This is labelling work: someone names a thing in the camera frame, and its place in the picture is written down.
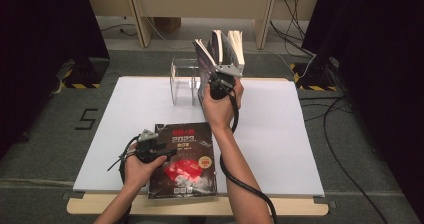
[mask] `gray carpet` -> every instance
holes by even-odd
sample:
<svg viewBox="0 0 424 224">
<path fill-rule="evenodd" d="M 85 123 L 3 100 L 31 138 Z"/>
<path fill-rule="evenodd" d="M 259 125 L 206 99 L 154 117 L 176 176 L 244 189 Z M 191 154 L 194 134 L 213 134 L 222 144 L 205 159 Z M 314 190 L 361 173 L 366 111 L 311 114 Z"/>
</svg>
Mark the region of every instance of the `gray carpet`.
<svg viewBox="0 0 424 224">
<path fill-rule="evenodd" d="M 118 77 L 169 76 L 172 58 L 195 58 L 193 52 L 110 51 L 110 55 L 111 63 L 100 88 L 63 89 L 53 96 L 29 130 L 29 141 L 14 144 L 1 160 L 0 223 L 93 222 L 92 215 L 68 214 L 65 194 L 72 190 Z M 285 57 L 288 63 L 306 61 Z M 293 80 L 291 71 L 273 54 L 246 54 L 245 58 L 246 77 Z M 383 223 L 342 171 L 330 148 L 389 223 L 419 223 L 387 165 L 374 153 L 366 130 L 346 98 L 336 104 L 340 109 L 331 111 L 326 118 L 331 146 L 327 144 L 322 115 L 335 101 L 328 97 L 344 93 L 299 90 L 298 94 L 330 212 L 324 217 L 281 217 L 280 223 Z M 76 130 L 90 126 L 89 122 L 80 121 L 87 108 L 97 109 L 86 114 L 86 118 L 95 119 L 94 125 L 90 130 Z M 207 223 L 231 221 L 207 219 Z M 188 223 L 184 217 L 134 217 L 131 222 Z"/>
</svg>

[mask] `book cover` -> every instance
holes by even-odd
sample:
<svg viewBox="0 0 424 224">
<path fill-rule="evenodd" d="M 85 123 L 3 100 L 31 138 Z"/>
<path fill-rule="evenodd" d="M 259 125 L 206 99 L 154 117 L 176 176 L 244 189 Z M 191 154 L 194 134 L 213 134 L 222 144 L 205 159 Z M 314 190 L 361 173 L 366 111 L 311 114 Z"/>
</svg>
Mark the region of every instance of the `book cover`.
<svg viewBox="0 0 424 224">
<path fill-rule="evenodd" d="M 237 54 L 232 43 L 230 43 L 230 40 L 224 33 L 221 34 L 221 42 L 223 53 L 222 65 L 234 65 L 238 69 L 239 62 L 237 60 Z"/>
<path fill-rule="evenodd" d="M 199 63 L 199 75 L 200 75 L 200 86 L 197 92 L 199 102 L 203 102 L 203 90 L 208 84 L 210 73 L 215 71 L 215 61 L 210 55 L 207 48 L 204 47 L 202 40 L 196 39 L 194 42 L 194 47 L 196 50 L 197 61 Z"/>
<path fill-rule="evenodd" d="M 210 53 L 216 64 L 222 63 L 223 52 L 222 52 L 222 41 L 221 41 L 221 30 L 212 31 L 211 50 Z"/>
<path fill-rule="evenodd" d="M 158 143 L 177 154 L 157 168 L 149 184 L 149 199 L 216 196 L 215 159 L 209 123 L 156 124 Z"/>
</svg>

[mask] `table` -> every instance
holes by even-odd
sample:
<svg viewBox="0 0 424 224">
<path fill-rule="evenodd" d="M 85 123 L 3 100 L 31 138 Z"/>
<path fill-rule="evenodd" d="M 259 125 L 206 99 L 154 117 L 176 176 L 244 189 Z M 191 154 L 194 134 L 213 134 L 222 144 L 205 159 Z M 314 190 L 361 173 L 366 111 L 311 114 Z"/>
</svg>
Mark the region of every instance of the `table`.
<svg viewBox="0 0 424 224">
<path fill-rule="evenodd" d="M 325 215 L 328 205 L 314 201 L 322 200 L 324 191 L 294 83 L 281 79 L 243 79 L 243 85 L 243 107 L 235 137 L 261 189 L 272 197 L 277 215 Z M 126 102 L 128 97 L 132 97 L 131 105 Z M 74 185 L 75 191 L 85 194 L 82 199 L 70 198 L 68 212 L 98 214 L 114 198 L 122 182 L 116 167 L 110 172 L 106 169 L 122 152 L 127 139 L 134 136 L 131 133 L 153 127 L 155 123 L 201 121 L 204 121 L 201 107 L 172 104 L 169 78 L 121 77 Z M 214 145 L 215 156 L 219 156 L 215 140 Z M 217 183 L 219 196 L 206 199 L 147 200 L 144 195 L 147 189 L 143 188 L 131 213 L 232 215 L 226 197 L 225 176 L 219 167 Z"/>
</svg>

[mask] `white table surface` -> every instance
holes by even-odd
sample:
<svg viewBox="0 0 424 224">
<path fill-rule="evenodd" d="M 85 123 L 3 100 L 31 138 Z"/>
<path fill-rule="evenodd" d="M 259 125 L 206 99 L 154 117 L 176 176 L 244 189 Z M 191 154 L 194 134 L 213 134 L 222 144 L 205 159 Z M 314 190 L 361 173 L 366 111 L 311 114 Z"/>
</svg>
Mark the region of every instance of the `white table surface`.
<svg viewBox="0 0 424 224">
<path fill-rule="evenodd" d="M 293 82 L 242 79 L 245 88 L 235 138 L 268 195 L 324 196 Z M 75 191 L 117 192 L 119 163 L 107 169 L 129 140 L 156 123 L 204 122 L 200 106 L 174 106 L 169 78 L 121 77 L 74 185 Z M 225 176 L 214 140 L 218 192 Z"/>
</svg>

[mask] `book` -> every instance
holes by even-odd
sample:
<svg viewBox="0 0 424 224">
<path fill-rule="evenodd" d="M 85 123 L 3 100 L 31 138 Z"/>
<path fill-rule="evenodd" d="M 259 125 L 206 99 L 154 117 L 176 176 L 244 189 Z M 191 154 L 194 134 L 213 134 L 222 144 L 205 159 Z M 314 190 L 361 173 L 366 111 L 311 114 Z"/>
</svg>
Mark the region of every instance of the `book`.
<svg viewBox="0 0 424 224">
<path fill-rule="evenodd" d="M 212 131 L 209 123 L 156 124 L 158 143 L 177 149 L 150 177 L 148 199 L 217 195 Z"/>
<path fill-rule="evenodd" d="M 203 100 L 203 89 L 211 73 L 221 72 L 242 77 L 245 66 L 242 46 L 242 32 L 232 30 L 228 37 L 221 30 L 212 30 L 211 40 L 205 46 L 201 39 L 193 42 L 199 62 L 200 87 L 198 97 Z"/>
<path fill-rule="evenodd" d="M 244 55 L 243 55 L 243 32 L 238 30 L 230 30 L 227 34 L 228 40 L 234 49 L 235 57 L 233 65 L 239 69 L 240 73 L 243 73 L 244 69 Z"/>
</svg>

